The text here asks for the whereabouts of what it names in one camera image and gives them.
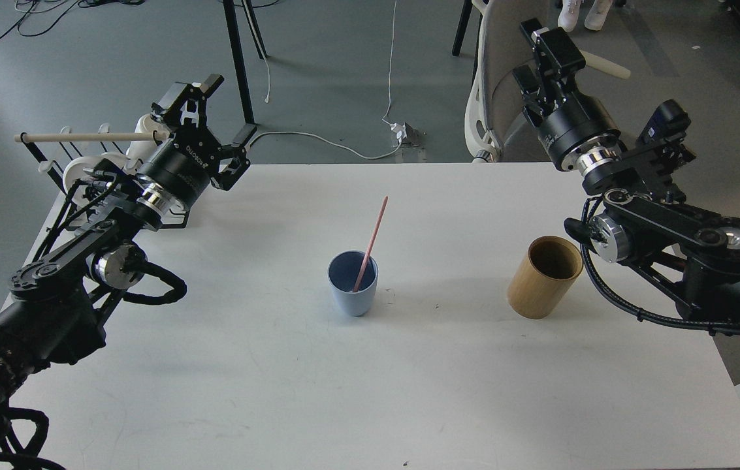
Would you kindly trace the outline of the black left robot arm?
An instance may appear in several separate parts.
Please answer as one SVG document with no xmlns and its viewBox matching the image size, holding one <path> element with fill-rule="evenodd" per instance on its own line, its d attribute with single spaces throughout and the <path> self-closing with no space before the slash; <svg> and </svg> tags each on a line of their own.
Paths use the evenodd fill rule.
<svg viewBox="0 0 740 470">
<path fill-rule="evenodd" d="M 11 407 L 32 374 L 74 365 L 106 345 L 105 324 L 121 302 L 164 306 L 181 300 L 184 280 L 152 264 L 134 239 L 157 231 L 170 209 L 189 210 L 209 186 L 227 191 L 250 167 L 246 125 L 221 145 L 206 124 L 206 100 L 223 83 L 175 83 L 152 105 L 149 132 L 131 137 L 150 152 L 104 154 L 54 172 L 65 201 L 32 261 L 9 280 L 12 303 L 0 313 L 0 462 L 14 469 L 56 469 L 39 457 L 48 432 L 41 411 Z"/>
</svg>

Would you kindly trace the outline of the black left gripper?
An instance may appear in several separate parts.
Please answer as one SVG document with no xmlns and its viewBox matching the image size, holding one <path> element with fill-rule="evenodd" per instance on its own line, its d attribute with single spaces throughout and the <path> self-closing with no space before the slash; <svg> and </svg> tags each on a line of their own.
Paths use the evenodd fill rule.
<svg viewBox="0 0 740 470">
<path fill-rule="evenodd" d="M 250 168 L 245 147 L 256 124 L 243 125 L 225 146 L 206 126 L 206 100 L 223 81 L 223 75 L 211 74 L 203 82 L 175 82 L 152 103 L 152 119 L 165 126 L 169 139 L 138 170 L 146 195 L 154 189 L 165 202 L 190 209 L 208 185 L 228 191 Z"/>
</svg>

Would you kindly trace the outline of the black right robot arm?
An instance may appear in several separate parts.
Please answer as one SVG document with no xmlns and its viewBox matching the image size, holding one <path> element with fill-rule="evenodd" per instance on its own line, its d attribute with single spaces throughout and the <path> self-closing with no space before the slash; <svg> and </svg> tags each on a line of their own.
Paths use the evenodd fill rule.
<svg viewBox="0 0 740 470">
<path fill-rule="evenodd" d="M 560 27 L 532 18 L 520 29 L 535 62 L 513 69 L 524 116 L 555 168 L 582 175 L 587 201 L 564 228 L 579 243 L 597 291 L 639 321 L 740 336 L 740 218 L 689 205 L 672 179 L 694 159 L 683 143 L 687 113 L 668 99 L 628 148 L 602 103 L 577 87 L 590 56 Z M 591 254 L 647 280 L 674 301 L 677 317 L 625 300 L 600 277 Z"/>
</svg>

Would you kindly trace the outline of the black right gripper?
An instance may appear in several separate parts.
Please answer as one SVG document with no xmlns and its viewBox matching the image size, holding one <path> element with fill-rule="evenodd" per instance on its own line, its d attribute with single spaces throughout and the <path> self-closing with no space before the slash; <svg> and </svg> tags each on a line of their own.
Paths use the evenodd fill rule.
<svg viewBox="0 0 740 470">
<path fill-rule="evenodd" d="M 576 92 L 575 75 L 587 60 L 561 27 L 547 29 L 537 18 L 520 23 L 520 30 L 533 50 L 535 68 L 520 65 L 513 69 L 524 102 L 524 116 L 533 125 L 543 149 L 561 172 L 575 168 L 575 149 L 591 140 L 614 146 L 621 135 L 608 110 L 597 98 Z M 536 102 L 566 100 L 547 111 Z"/>
</svg>

